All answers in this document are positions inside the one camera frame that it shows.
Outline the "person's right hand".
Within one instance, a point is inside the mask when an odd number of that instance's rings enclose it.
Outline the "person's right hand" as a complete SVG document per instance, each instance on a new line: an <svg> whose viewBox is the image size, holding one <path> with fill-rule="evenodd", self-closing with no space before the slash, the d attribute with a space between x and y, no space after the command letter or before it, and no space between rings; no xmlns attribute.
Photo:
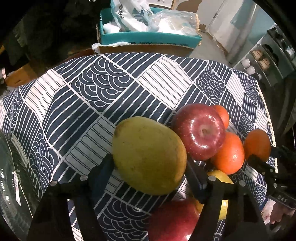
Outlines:
<svg viewBox="0 0 296 241"><path fill-rule="evenodd" d="M271 199L267 199L266 204L263 205L261 216L266 225L268 223L274 224L275 222L280 222L284 215L293 215L293 213L294 211L292 209Z"/></svg>

